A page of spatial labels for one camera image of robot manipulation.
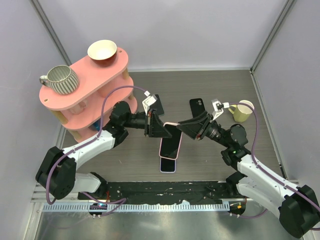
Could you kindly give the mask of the teal-edged black phone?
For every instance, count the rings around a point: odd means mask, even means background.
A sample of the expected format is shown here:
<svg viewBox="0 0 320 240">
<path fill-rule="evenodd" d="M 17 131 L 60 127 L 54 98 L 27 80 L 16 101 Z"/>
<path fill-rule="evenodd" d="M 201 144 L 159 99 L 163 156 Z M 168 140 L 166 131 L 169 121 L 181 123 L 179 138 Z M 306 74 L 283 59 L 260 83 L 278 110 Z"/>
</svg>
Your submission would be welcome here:
<svg viewBox="0 0 320 240">
<path fill-rule="evenodd" d="M 152 109 L 156 110 L 157 114 L 159 116 L 164 116 L 165 115 L 165 111 L 160 99 L 160 96 L 158 94 L 155 94 L 157 100 L 156 102 L 152 105 Z"/>
</svg>

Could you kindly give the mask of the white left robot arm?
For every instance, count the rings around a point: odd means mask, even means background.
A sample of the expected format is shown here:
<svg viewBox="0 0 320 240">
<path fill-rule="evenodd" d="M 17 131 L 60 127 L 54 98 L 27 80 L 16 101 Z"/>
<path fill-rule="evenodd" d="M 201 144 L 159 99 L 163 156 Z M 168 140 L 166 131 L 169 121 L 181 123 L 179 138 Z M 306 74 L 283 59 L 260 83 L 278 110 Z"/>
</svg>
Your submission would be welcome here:
<svg viewBox="0 0 320 240">
<path fill-rule="evenodd" d="M 64 149 L 51 147 L 35 180 L 56 200 L 61 200 L 70 193 L 77 193 L 81 200 L 104 198 L 108 190 L 107 181 L 95 172 L 82 174 L 77 170 L 100 153 L 120 145 L 129 134 L 128 128 L 142 129 L 150 138 L 172 137 L 155 109 L 132 113 L 129 104 L 120 101 L 114 105 L 109 121 L 101 133 Z"/>
</svg>

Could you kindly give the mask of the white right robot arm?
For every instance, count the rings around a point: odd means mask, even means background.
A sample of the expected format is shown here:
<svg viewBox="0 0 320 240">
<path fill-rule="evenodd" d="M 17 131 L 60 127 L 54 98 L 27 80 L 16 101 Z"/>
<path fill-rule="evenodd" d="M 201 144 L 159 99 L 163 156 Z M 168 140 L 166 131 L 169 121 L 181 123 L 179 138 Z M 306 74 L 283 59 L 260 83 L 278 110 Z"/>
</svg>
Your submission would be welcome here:
<svg viewBox="0 0 320 240">
<path fill-rule="evenodd" d="M 221 151 L 222 159 L 236 171 L 226 180 L 225 190 L 230 197 L 242 195 L 254 200 L 297 239 L 315 230 L 320 222 L 320 206 L 314 190 L 307 185 L 298 186 L 262 164 L 245 147 L 248 139 L 242 125 L 224 129 L 204 111 L 195 118 L 180 121 L 177 127 L 194 140 L 207 137 L 226 148 Z"/>
</svg>

